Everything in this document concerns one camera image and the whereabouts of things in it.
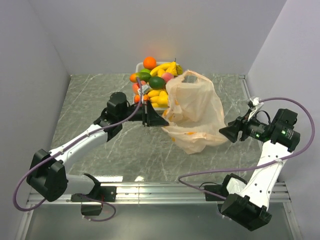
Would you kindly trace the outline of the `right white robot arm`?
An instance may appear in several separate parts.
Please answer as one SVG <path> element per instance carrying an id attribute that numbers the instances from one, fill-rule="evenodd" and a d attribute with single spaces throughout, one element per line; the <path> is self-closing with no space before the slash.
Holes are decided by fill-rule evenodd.
<path id="1" fill-rule="evenodd" d="M 262 152 L 249 181 L 234 173 L 228 174 L 221 185 L 205 185 L 205 198 L 212 200 L 218 195 L 225 200 L 218 205 L 219 212 L 249 231 L 267 225 L 272 214 L 268 212 L 272 190 L 285 164 L 300 142 L 300 134 L 294 130 L 298 114 L 280 108 L 273 120 L 260 122 L 248 110 L 246 115 L 219 130 L 232 143 L 251 137 L 262 142 Z"/>

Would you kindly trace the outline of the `translucent orange plastic bag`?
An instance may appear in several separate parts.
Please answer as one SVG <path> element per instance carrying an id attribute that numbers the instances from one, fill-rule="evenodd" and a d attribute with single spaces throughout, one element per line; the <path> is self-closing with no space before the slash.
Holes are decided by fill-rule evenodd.
<path id="1" fill-rule="evenodd" d="M 228 141 L 219 132 L 226 126 L 224 110 L 210 79 L 187 70 L 170 80 L 166 91 L 168 108 L 162 117 L 168 126 L 162 130 L 179 148 L 190 155 Z"/>

